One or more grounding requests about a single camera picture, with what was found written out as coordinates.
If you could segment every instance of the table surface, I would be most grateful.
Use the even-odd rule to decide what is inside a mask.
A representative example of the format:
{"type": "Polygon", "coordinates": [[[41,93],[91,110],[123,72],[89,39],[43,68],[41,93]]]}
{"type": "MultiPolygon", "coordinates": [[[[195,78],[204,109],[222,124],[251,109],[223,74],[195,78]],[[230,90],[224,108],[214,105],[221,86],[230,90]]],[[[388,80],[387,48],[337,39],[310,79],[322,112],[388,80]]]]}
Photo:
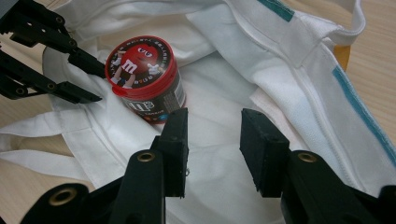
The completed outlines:
{"type": "MultiPolygon", "coordinates": [[[[37,0],[55,8],[65,0],[37,0]]],[[[348,27],[351,16],[325,0],[284,0],[289,6],[335,21],[348,27]]],[[[392,0],[361,0],[367,26],[352,46],[346,70],[364,103],[381,127],[396,143],[396,2],[392,0]]],[[[2,50],[41,71],[43,47],[26,49],[13,45],[2,36],[2,50]]],[[[11,101],[0,96],[0,127],[50,111],[46,95],[11,101]]],[[[19,148],[41,150],[72,156],[60,135],[25,139],[19,148]]],[[[91,183],[42,175],[0,160],[0,217],[6,223],[18,223],[33,203],[47,190],[62,183],[79,182],[93,189],[91,183]]]]}

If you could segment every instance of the white cloth bag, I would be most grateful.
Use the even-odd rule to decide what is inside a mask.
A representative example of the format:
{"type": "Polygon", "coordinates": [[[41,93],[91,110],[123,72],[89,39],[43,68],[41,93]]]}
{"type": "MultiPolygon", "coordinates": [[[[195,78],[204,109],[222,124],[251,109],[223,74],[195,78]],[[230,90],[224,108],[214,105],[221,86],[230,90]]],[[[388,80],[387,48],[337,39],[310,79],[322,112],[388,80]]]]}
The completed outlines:
{"type": "MultiPolygon", "coordinates": [[[[101,62],[138,35],[171,45],[187,94],[191,173],[186,198],[166,201],[167,223],[283,222],[279,200],[260,197],[239,151],[244,107],[265,113],[289,138],[290,149],[318,153],[349,186],[377,196],[396,184],[395,147],[332,54],[364,28],[361,2],[328,1],[352,13],[350,30],[277,0],[74,0],[57,9],[78,45],[101,62]]],[[[67,55],[47,49],[43,66],[45,76],[103,100],[72,105],[50,97],[53,112],[2,128],[4,151],[17,135],[61,133],[75,156],[40,153],[26,166],[89,179],[99,188],[123,175],[129,157],[161,133],[162,125],[133,114],[105,79],[68,64],[67,55]],[[43,164],[45,158],[68,164],[67,170],[43,164]]],[[[23,164],[25,152],[36,153],[1,157],[23,164]]]]}

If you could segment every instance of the teal stripe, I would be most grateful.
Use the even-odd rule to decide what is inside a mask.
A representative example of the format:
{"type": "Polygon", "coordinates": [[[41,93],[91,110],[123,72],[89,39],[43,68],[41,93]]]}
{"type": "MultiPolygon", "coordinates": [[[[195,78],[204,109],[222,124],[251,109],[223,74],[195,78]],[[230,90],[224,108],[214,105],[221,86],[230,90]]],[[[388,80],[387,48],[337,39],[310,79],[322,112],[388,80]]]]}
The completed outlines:
{"type": "Polygon", "coordinates": [[[343,92],[348,99],[349,103],[353,106],[355,111],[359,114],[361,119],[364,121],[369,130],[373,133],[373,135],[378,139],[379,143],[384,148],[387,153],[389,159],[392,161],[393,165],[396,167],[396,151],[393,144],[390,142],[385,133],[381,130],[378,123],[375,121],[373,116],[370,114],[367,107],[361,101],[361,98],[356,93],[355,89],[352,87],[352,84],[347,78],[347,75],[341,69],[340,66],[336,66],[334,70],[332,70],[332,74],[338,80],[343,92]]]}
{"type": "Polygon", "coordinates": [[[278,16],[285,21],[291,21],[294,16],[294,11],[286,7],[283,3],[278,0],[258,0],[263,5],[273,10],[278,16]]]}

